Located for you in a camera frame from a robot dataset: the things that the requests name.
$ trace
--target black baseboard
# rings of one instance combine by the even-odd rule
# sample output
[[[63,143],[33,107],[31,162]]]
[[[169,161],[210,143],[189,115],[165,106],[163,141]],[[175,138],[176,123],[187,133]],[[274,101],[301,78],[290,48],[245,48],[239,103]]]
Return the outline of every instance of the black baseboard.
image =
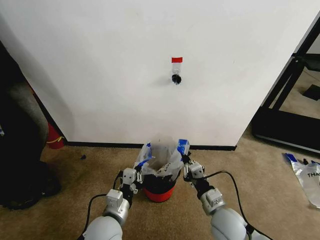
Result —
[[[130,148],[140,149],[143,144],[135,143],[104,143],[104,142],[83,142],[83,141],[68,141],[68,146],[78,147],[100,147],[100,148]],[[191,150],[216,150],[216,151],[234,151],[237,146],[206,146],[206,145],[191,145]]]

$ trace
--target plastic bag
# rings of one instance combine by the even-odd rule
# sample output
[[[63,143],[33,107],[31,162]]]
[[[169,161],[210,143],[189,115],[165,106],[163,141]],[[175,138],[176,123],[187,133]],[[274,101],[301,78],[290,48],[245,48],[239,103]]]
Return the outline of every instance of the plastic bag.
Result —
[[[320,163],[311,161],[304,165],[297,161],[293,154],[286,153],[285,156],[290,160],[292,169],[309,202],[320,209]]]
[[[141,166],[142,175],[165,177],[172,175],[177,178],[183,167],[182,155],[187,154],[190,144],[188,140],[179,139],[178,143],[172,138],[157,138],[144,144],[134,167]]]

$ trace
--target black metal frame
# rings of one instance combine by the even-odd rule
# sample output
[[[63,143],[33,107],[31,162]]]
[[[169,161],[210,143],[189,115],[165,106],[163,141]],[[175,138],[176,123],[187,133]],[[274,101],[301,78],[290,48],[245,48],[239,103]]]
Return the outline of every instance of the black metal frame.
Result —
[[[307,53],[319,34],[320,17],[297,52],[292,54],[292,58],[282,76],[253,117],[251,123],[254,136],[320,153],[320,143],[315,144],[315,141],[319,142],[320,119],[279,110],[303,72],[304,67],[320,71],[320,69],[313,67],[314,63],[320,63],[320,54]]]

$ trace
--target white wall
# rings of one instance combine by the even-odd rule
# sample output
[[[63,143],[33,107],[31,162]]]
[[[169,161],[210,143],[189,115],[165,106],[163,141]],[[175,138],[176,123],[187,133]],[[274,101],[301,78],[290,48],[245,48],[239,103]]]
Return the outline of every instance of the white wall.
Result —
[[[307,0],[0,0],[0,39],[69,141],[235,146],[320,9]],[[170,82],[183,57],[182,83]]]

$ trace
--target red fire extinguisher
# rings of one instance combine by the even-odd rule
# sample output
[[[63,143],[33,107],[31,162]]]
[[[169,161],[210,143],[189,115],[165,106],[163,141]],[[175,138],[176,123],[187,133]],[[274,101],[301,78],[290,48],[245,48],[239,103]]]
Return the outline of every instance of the red fire extinguisher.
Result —
[[[55,128],[50,123],[48,123],[48,127],[49,127],[49,134],[48,134],[46,144],[51,149],[62,148],[65,145],[63,141],[64,137],[60,136],[59,133],[55,130]]]

